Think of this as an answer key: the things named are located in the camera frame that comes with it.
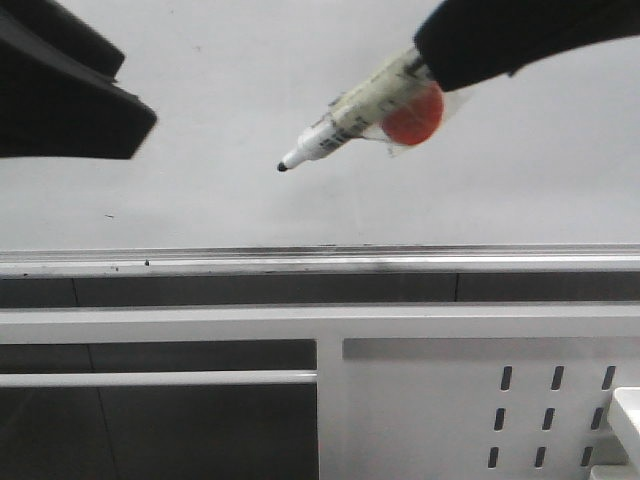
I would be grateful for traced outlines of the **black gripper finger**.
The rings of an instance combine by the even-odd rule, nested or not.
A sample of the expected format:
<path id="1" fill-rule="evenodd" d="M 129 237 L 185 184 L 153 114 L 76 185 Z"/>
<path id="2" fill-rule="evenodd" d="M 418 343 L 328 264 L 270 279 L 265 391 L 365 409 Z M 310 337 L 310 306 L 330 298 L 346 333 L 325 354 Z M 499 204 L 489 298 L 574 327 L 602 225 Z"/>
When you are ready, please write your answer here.
<path id="1" fill-rule="evenodd" d="M 56 1 L 1 4 L 1 155 L 130 159 L 157 122 L 124 53 Z"/>
<path id="2" fill-rule="evenodd" d="M 444 1 L 417 30 L 414 43 L 449 92 L 638 34 L 637 1 Z"/>

